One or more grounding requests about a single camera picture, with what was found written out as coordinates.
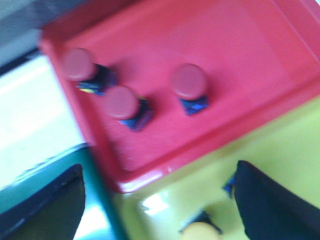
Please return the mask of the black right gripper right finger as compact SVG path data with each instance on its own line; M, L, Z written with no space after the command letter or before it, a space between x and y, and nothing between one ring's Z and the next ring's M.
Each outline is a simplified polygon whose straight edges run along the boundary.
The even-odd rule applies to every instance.
M237 163L234 197L250 240L318 240L320 210L248 161Z

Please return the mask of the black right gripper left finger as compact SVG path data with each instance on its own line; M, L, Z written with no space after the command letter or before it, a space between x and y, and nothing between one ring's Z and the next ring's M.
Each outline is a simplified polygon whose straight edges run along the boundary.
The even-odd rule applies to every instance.
M2 240L72 240L86 203L83 168L75 164L0 215Z

